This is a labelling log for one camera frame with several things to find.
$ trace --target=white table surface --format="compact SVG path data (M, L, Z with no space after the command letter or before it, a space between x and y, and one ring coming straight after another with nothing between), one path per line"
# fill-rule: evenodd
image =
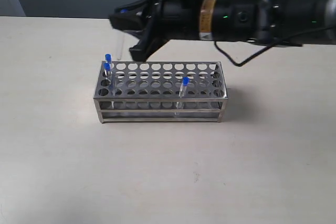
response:
M100 124L115 35L107 20L0 17L1 224L335 223L336 47L235 68L211 42L171 41L150 60L222 61L225 122Z

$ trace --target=blue cap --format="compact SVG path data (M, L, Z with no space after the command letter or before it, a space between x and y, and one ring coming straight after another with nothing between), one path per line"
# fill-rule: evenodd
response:
M110 54L105 55L105 60L107 62L111 62L112 61L112 56Z
M108 64L108 63L104 63L104 68L105 68L106 71L111 71L110 64Z
M182 83L183 83L183 86L187 86L188 83L189 83L189 78L188 77L183 77Z

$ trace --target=black cable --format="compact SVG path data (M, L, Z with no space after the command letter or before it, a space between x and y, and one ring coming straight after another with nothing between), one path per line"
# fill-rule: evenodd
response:
M311 29L311 30L307 30L307 31L301 31L299 33L290 35L286 38L282 38L282 39L277 39L275 42L269 44L268 46L264 47L262 50L257 51L256 53L254 53L253 55L251 55L250 57L248 57L246 60L242 61L241 63L237 63L235 62L235 60L224 50L220 49L220 47L218 46L217 42L214 42L215 47L217 48L217 50L219 52L221 52L222 54L224 54L226 56L226 58L236 67L242 67L243 65L245 65L246 63L249 63L251 60L255 59L256 57L258 57L259 55L263 54L264 52L266 52L267 50L289 40L292 39L294 37L297 36L301 36L301 35L305 35L305 34L312 34L312 33L317 33L319 31L325 31L325 30L329 30L329 29L333 29L336 28L336 25L332 25L332 26L327 26L327 27L322 27L322 28L315 28L315 29Z

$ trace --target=robotic arm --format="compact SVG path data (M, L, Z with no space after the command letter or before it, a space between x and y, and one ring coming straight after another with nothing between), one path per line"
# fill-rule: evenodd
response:
M140 0L115 9L113 28L139 39L130 54L145 62L171 39L243 41L266 46L336 44L336 0Z

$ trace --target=orange label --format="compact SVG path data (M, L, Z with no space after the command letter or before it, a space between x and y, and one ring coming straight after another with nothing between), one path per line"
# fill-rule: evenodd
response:
M200 33L212 32L212 17L214 13L214 7L217 0L203 0L199 21Z

